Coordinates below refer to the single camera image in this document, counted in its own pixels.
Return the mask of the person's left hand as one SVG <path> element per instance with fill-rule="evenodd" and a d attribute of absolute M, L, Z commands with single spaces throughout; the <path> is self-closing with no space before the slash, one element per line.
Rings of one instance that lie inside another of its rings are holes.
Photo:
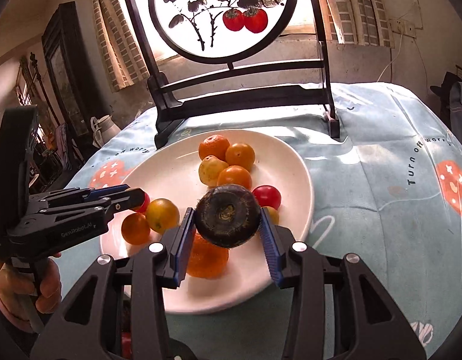
<path fill-rule="evenodd" d="M 61 275 L 56 263 L 48 258 L 45 275 L 41 279 L 40 293 L 35 306 L 41 314 L 51 314 L 61 303 Z M 31 279 L 0 261 L 0 312 L 15 328 L 31 333 L 32 328 L 19 295 L 33 295 L 35 285 Z"/>

